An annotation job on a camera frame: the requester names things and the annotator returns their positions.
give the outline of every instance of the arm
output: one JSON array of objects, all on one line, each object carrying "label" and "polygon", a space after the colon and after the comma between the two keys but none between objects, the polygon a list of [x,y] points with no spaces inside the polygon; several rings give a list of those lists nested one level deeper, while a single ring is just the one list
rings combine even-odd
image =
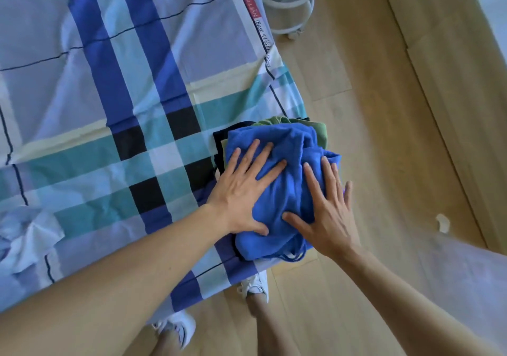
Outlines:
[{"label": "arm", "polygon": [[267,234],[252,218],[264,189],[268,144],[250,167],[254,141],[236,168],[234,152],[208,203],[89,267],[55,283],[0,315],[1,354],[122,354],[155,309],[219,238],[230,232]]},{"label": "arm", "polygon": [[346,183],[345,193],[342,192],[335,164],[331,166],[323,158],[327,197],[322,194],[310,166],[305,165],[304,170],[312,193],[315,223],[306,224],[289,212],[284,214],[284,219],[347,273],[377,309],[408,356],[500,355],[360,247],[351,211],[352,185]]}]

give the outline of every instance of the bedsheet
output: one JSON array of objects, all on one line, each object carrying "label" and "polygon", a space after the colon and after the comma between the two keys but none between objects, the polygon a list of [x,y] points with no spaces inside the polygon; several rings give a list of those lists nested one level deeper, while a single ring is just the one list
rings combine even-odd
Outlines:
[{"label": "bedsheet", "polygon": [[[261,0],[0,0],[0,210],[65,231],[0,280],[1,309],[205,203],[213,131],[306,116],[265,19]],[[226,236],[150,322],[270,265]]]}]

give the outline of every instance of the shoe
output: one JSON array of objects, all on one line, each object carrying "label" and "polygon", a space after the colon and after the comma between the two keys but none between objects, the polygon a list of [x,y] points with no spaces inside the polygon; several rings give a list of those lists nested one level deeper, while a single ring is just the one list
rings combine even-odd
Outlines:
[{"label": "shoe", "polygon": [[264,293],[266,295],[266,302],[269,302],[268,274],[266,271],[256,273],[244,279],[241,285],[238,286],[238,293],[240,293],[244,299],[246,299],[249,293]]},{"label": "shoe", "polygon": [[176,331],[180,339],[181,349],[185,348],[195,333],[195,320],[185,310],[173,313],[168,318],[153,324],[153,328],[160,334],[163,331]]}]

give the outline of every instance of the crumpled white fabric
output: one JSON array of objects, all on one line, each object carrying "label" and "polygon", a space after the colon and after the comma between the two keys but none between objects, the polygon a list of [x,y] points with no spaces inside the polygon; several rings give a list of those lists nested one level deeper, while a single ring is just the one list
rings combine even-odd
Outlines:
[{"label": "crumpled white fabric", "polygon": [[55,216],[18,206],[0,213],[0,275],[19,273],[40,261],[65,236]]}]

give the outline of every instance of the forearm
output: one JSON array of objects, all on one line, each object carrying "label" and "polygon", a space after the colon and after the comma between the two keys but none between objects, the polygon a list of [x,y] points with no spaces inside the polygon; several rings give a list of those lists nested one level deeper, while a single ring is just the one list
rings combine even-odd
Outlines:
[{"label": "forearm", "polygon": [[199,208],[2,314],[2,353],[121,354],[223,235],[210,209]]},{"label": "forearm", "polygon": [[408,356],[500,354],[373,255],[361,252],[336,262],[377,309]]}]

